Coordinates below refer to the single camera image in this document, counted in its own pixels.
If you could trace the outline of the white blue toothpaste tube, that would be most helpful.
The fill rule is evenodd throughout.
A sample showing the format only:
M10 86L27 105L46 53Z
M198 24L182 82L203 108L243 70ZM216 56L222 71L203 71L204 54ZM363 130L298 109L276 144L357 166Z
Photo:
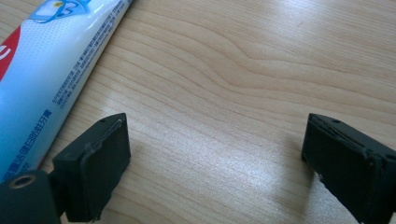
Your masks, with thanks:
M0 44L0 183L39 167L133 0L45 0Z

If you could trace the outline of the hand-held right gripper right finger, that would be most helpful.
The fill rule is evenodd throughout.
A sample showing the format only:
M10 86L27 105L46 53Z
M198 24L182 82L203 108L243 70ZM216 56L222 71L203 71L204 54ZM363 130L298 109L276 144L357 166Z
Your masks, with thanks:
M362 224L389 224L396 213L396 151L344 122L311 113L302 159Z

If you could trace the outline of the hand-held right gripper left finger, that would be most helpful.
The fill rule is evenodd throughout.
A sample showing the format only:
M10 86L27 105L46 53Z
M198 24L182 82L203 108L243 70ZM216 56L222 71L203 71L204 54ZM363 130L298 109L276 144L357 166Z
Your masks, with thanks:
M53 159L51 186L57 212L71 222L98 220L130 159L126 115L94 123Z

